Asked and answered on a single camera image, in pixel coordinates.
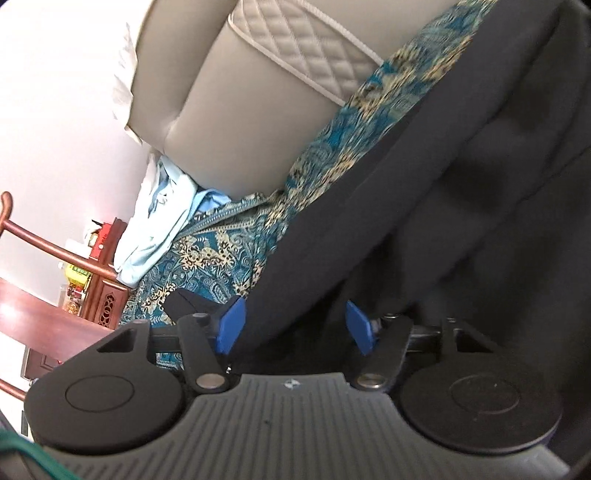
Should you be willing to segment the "black pants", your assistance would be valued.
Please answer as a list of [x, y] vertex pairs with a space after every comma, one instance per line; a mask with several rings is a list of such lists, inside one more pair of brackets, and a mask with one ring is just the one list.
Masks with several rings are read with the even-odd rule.
[[304, 209], [247, 298], [242, 373], [341, 368], [344, 309], [464, 320], [560, 392], [590, 449], [590, 10], [500, 1], [406, 118]]

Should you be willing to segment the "blue paisley sofa cover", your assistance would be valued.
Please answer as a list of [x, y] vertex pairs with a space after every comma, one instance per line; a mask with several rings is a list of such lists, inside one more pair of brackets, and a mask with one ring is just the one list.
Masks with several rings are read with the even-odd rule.
[[491, 9], [489, 1], [456, 3], [363, 75], [297, 157], [280, 189], [195, 214], [137, 286], [129, 287], [121, 323], [169, 325], [164, 301], [178, 288], [216, 303], [249, 295], [297, 213], [325, 194], [449, 72]]

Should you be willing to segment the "carved wooden side cabinet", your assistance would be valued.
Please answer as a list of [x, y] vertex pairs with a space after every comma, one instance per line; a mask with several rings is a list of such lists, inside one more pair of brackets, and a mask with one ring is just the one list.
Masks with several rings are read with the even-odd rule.
[[[117, 243], [127, 226], [124, 221], [118, 218], [115, 218], [111, 224], [112, 227], [104, 248], [99, 259], [96, 260], [103, 266], [110, 266], [112, 264]], [[61, 310], [63, 310], [61, 304], [63, 302], [64, 291], [65, 285], [61, 287], [58, 301], [58, 307]], [[92, 274], [85, 301], [78, 317], [114, 330], [118, 326], [128, 295], [129, 290], [124, 285], [116, 281], [111, 281], [103, 276]], [[60, 364], [60, 360], [27, 348], [21, 376], [27, 380], [35, 380], [52, 371]]]

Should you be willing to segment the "light blue crumpled garment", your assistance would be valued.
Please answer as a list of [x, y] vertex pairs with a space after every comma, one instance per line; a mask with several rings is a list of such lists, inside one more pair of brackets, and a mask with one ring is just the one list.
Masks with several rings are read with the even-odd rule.
[[230, 202], [221, 191], [204, 189], [169, 158], [151, 153], [134, 213], [113, 258], [117, 280], [134, 288], [169, 250], [176, 235], [197, 213]]

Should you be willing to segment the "red box on cabinet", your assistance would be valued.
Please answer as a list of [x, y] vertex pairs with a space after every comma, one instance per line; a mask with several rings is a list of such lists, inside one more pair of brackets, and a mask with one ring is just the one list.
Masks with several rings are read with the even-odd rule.
[[89, 257], [98, 260], [104, 248], [105, 242], [110, 233], [111, 223], [96, 222], [96, 228], [90, 233], [88, 247], [90, 248]]

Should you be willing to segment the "yellow green snack package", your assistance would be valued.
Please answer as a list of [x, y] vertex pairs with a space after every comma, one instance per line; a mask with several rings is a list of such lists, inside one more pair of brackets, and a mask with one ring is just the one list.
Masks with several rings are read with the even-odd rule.
[[85, 269], [65, 263], [63, 273], [67, 284], [61, 308], [73, 315], [81, 313], [92, 274]]

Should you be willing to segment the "dark red wooden chair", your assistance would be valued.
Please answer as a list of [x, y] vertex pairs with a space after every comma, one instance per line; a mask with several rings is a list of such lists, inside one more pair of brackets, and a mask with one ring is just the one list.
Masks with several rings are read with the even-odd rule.
[[[1, 194], [1, 231], [59, 260], [110, 281], [112, 267], [74, 254], [10, 220], [13, 197]], [[111, 333], [111, 330], [67, 313], [29, 294], [6, 280], [1, 281], [1, 333], [56, 360], [66, 361]]]

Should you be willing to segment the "beige leather sofa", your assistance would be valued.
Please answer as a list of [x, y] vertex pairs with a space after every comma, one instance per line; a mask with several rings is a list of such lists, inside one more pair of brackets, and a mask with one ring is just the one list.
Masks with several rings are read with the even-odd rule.
[[128, 126], [199, 186], [270, 194], [446, 1], [153, 1]]

